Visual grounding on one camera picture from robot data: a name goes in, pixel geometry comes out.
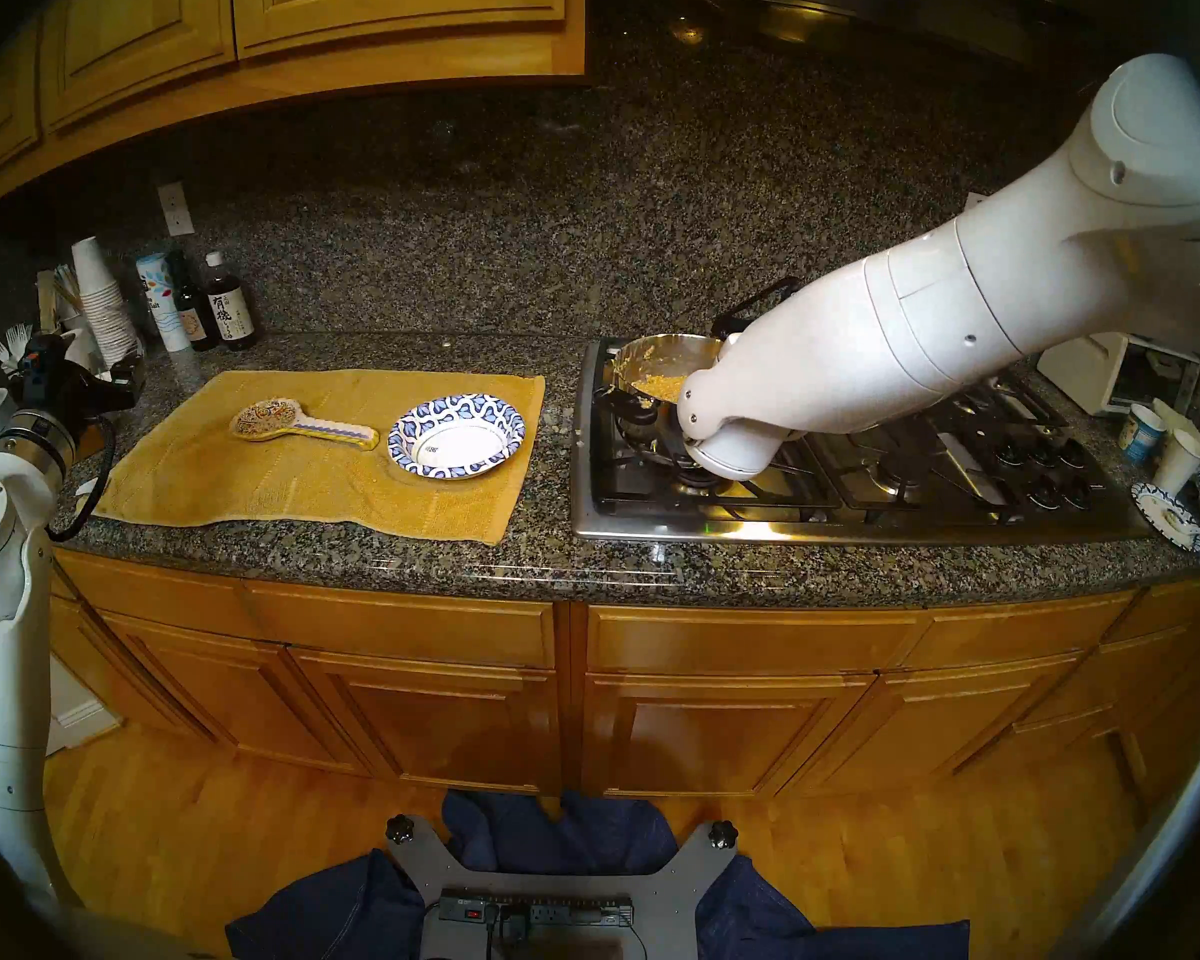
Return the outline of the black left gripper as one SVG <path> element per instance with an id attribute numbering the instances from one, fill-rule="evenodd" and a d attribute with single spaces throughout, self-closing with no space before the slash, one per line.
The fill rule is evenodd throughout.
<path id="1" fill-rule="evenodd" d="M 28 340 L 16 364 L 16 406 L 48 412 L 56 420 L 90 420 L 134 409 L 146 384 L 145 358 L 128 353 L 110 365 L 108 382 L 101 382 L 68 358 L 74 340 L 70 334 L 34 334 Z"/>

